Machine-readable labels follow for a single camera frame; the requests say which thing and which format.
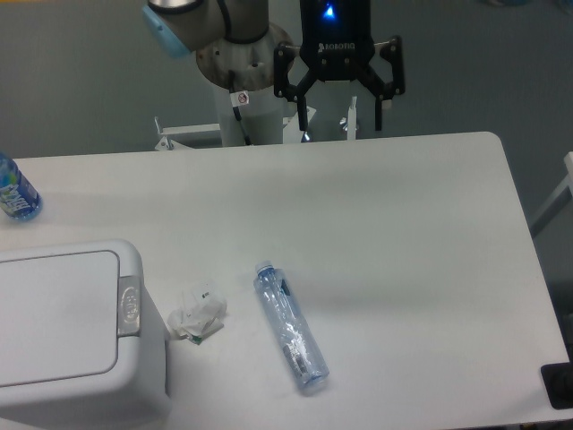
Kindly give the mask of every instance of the blue led light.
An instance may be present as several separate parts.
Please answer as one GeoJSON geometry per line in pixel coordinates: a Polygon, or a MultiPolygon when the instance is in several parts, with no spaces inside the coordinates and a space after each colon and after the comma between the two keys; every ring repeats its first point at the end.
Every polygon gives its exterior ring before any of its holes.
{"type": "Polygon", "coordinates": [[[327,10],[326,12],[322,15],[322,18],[324,20],[328,20],[328,21],[334,21],[337,19],[336,15],[334,14],[334,8],[330,5],[327,4],[327,10]]]}

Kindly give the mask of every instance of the white table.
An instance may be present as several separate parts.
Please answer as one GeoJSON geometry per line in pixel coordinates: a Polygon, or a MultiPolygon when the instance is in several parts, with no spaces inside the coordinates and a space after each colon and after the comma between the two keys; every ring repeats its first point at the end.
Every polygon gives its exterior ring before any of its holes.
{"type": "Polygon", "coordinates": [[[0,218],[1,250],[121,237],[139,248],[165,318],[191,281],[214,279],[227,296],[222,331],[171,346],[165,429],[573,417],[544,391],[540,367],[568,357],[490,133],[19,165],[45,208],[27,224],[0,218]],[[263,259],[286,270],[329,364],[329,386],[314,397],[296,391],[254,295],[263,259]]]}

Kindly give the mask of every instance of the bottle cap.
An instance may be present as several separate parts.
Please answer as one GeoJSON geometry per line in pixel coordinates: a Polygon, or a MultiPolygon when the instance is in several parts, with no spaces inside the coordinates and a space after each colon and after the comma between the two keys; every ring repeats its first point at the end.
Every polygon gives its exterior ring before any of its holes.
{"type": "Polygon", "coordinates": [[[270,260],[265,260],[264,262],[260,262],[259,264],[254,266],[254,269],[256,270],[258,275],[259,273],[261,273],[265,269],[268,269],[269,267],[272,267],[272,262],[270,262],[270,260]]]}

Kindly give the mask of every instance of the crumpled paper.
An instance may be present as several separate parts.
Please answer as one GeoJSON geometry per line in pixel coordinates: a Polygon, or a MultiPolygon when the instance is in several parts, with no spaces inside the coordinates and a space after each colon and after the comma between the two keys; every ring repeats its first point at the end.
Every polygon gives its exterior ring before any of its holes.
{"type": "Polygon", "coordinates": [[[227,311],[227,301],[212,282],[196,284],[182,291],[178,304],[179,307],[167,318],[167,324],[180,338],[199,345],[223,328],[221,320],[227,311]]]}

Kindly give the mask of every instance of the gray floor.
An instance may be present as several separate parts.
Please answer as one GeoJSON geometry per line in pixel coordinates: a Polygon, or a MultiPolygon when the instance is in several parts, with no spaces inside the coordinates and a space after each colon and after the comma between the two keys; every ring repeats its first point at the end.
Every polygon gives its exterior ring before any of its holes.
{"type": "MultiPolygon", "coordinates": [[[[194,58],[171,60],[141,18],[144,0],[0,4],[0,148],[14,157],[150,151],[164,126],[216,122],[194,58]]],[[[372,99],[315,85],[315,137],[338,139],[348,95],[362,137],[491,131],[508,156],[530,219],[565,176],[573,151],[573,16],[552,0],[495,8],[477,0],[374,0],[373,36],[404,39],[407,93],[384,131],[372,99]]],[[[300,42],[297,0],[271,0],[271,19],[300,42]]],[[[297,66],[295,75],[303,68],[297,66]]],[[[557,307],[573,312],[573,208],[536,241],[557,307]]]]}

